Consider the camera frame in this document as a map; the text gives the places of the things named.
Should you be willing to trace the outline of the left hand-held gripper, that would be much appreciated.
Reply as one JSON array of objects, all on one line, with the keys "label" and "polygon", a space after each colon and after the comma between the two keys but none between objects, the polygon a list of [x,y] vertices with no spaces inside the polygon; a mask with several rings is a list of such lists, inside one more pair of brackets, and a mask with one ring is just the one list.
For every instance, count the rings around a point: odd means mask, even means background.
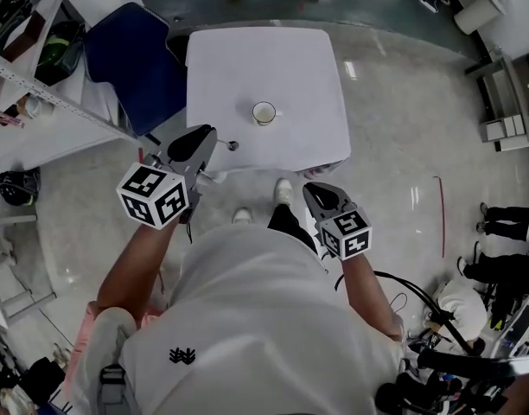
[{"label": "left hand-held gripper", "polygon": [[156,230],[171,221],[187,224],[201,194],[196,187],[217,144],[209,124],[191,126],[173,134],[168,144],[133,163],[117,186],[124,211],[134,221]]}]

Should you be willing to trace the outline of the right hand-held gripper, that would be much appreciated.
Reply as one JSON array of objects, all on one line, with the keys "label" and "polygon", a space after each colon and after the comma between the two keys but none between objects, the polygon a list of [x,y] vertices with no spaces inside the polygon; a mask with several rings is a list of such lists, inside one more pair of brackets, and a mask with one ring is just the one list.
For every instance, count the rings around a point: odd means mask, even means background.
[{"label": "right hand-held gripper", "polygon": [[372,225],[341,188],[324,182],[307,182],[303,198],[315,221],[316,237],[328,252],[344,261],[370,248]]}]

